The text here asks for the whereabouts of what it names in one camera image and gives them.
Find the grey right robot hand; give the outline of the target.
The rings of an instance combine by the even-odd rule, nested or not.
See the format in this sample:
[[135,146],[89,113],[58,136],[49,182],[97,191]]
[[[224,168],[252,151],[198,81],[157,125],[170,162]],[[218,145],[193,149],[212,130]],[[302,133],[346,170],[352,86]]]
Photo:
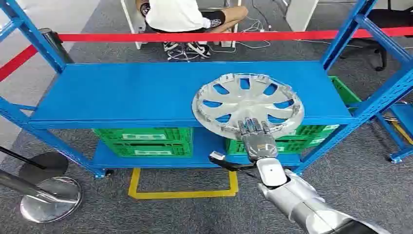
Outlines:
[[241,140],[251,162],[262,158],[276,158],[278,149],[275,139],[265,121],[259,122],[256,118],[238,120]]

